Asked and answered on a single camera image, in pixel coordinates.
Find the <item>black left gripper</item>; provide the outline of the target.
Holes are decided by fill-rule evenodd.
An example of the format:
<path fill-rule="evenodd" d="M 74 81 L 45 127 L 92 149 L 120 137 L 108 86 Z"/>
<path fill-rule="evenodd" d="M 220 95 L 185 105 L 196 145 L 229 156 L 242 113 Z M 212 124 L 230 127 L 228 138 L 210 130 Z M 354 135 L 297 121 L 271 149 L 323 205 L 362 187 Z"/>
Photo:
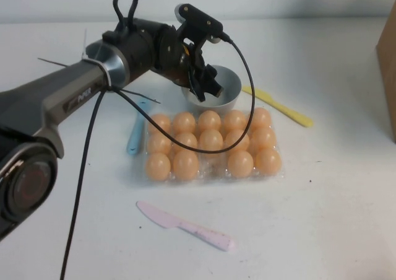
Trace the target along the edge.
<path fill-rule="evenodd" d="M 161 24 L 157 31 L 157 73 L 180 87 L 189 87 L 199 102 L 205 94 L 219 96 L 223 87 L 216 81 L 217 70 L 205 64 L 202 47 L 217 28 L 208 24 L 182 24 L 179 28 Z"/>

